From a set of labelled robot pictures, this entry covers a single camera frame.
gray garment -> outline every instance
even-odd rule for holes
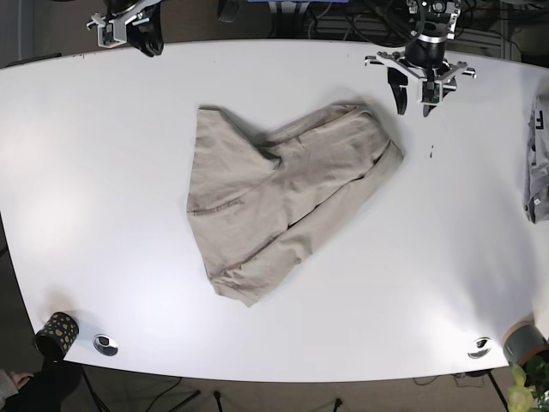
[[[6,399],[17,395],[19,391],[8,374],[0,369],[0,409],[6,404]]]
[[[535,97],[528,132],[524,209],[532,223],[549,220],[549,92]]]
[[[367,106],[328,106],[252,144],[200,110],[187,216],[217,294],[252,306],[402,163]]]

white cable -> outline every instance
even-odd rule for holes
[[[317,21],[322,19],[326,15],[326,13],[329,12],[329,10],[332,8],[332,4],[333,3],[328,4],[328,7],[317,17]],[[311,23],[309,23],[309,30],[307,30],[307,37],[309,38],[309,40],[311,40],[311,30],[313,24],[315,24],[315,19],[312,19]]]

gray pot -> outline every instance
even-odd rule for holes
[[[544,352],[549,355],[549,344],[532,323],[515,325],[504,338],[504,354],[509,363],[523,367],[532,356],[543,355]]]

person's hand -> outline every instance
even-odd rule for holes
[[[21,372],[21,373],[15,373],[15,372],[8,372],[8,376],[13,381],[15,387],[17,390],[25,386],[30,378],[32,378],[34,375],[28,372]]]

beige garment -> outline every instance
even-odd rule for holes
[[[252,306],[402,163],[367,106],[328,106],[252,144],[200,110],[187,216],[217,294]]]

